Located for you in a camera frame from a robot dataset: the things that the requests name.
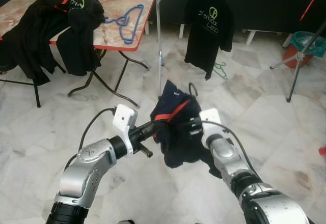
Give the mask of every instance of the tripod leg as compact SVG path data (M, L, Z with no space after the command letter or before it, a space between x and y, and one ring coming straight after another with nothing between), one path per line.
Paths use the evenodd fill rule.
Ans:
M90 76L88 77L88 79L87 79L85 85L83 85L83 86L81 86L81 87L79 87L79 88L75 88L75 89L71 90L71 91L68 93L68 97L70 97L74 92L77 92L77 91L79 91L79 90L82 90L82 89L88 87L88 86L90 85L90 83L91 83L92 78L93 78L93 72L90 73Z
M286 59L284 61L280 61L279 63L275 64L274 66L270 66L269 68L274 69L274 68L276 68L276 67L278 67L280 65L284 65L287 62L290 62L290 61L295 60L295 59L296 59L296 54L294 56L292 56L292 57L289 57L288 59Z
M296 64L296 67L295 67L295 71L294 71L294 78L293 78L293 83L292 83L292 87L291 87L291 90L290 90L290 94L289 96L286 98L286 101L289 103L291 102L291 97L292 97L292 94L293 94L293 91L294 91L294 87L295 87L295 83L296 83L296 79L297 79L297 76L299 75L299 70L301 68L301 63L304 59L303 58L300 58L298 59L297 61L297 64Z

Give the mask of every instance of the garment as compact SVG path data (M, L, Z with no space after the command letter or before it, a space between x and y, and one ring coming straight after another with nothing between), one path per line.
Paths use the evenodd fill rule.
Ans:
M41 67L53 73L57 65L49 40L68 28L58 38L58 50L68 73L86 75L100 66L93 48L93 30L104 20L98 0L36 0L17 26L5 33L1 50L6 50L0 67L18 64L37 86L49 82Z
M69 74L86 75L101 65L93 31L104 21L104 9L98 0L73 0L68 21L71 28L58 37L58 50Z
M9 61L0 61L0 66L16 63L36 85L49 82L41 66L49 73L54 72L57 63L49 39L68 27L68 9L69 0L36 0L31 4L18 25L2 36L4 45L8 47L4 56Z
M209 172L221 177L216 169L209 150L201 143L201 126L184 126L191 118L199 117L201 111L196 98L186 94L167 81L162 96L151 113L151 121L164 122L154 136L160 143L164 161L168 167L175 168L184 162L192 163L201 160L209 165Z
M186 63L206 71L211 77L218 49L230 52L234 24L231 10L225 0L189 0L185 9L186 23L192 23Z

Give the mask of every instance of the black jacket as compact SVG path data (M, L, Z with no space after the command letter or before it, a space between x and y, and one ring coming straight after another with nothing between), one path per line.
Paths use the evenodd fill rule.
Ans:
M49 82L41 66L54 72L57 63L49 39L68 27L68 10L69 0L36 0L31 4L18 25L2 36L0 45L6 46L8 59L0 60L0 66L18 64L36 85Z
M76 1L79 4L72 4L68 14L71 28L59 36L57 47L68 73L82 76L101 65L94 51L93 33L104 21L104 9L98 0Z
M184 60L205 70L210 79L219 47L228 52L232 48L231 10L225 0L189 0L185 11L192 27Z
M18 64L36 85L49 82L41 67L53 73L56 61L49 40L68 26L57 41L68 73L85 75L99 66L93 48L93 30L104 20L104 10L98 0L36 0L31 4L19 24L3 35L1 50L6 49L3 66Z

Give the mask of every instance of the hanging black t-shirt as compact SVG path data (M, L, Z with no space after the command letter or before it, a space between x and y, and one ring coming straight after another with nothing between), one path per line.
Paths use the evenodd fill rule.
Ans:
M192 23L184 61L206 71L211 77L218 49L230 52L233 17L225 0L189 0L186 22Z

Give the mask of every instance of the green logo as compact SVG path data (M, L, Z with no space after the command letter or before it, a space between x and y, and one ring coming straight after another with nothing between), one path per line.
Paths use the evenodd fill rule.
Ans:
M218 16L218 11L214 7L209 8L209 16L215 20L215 18Z

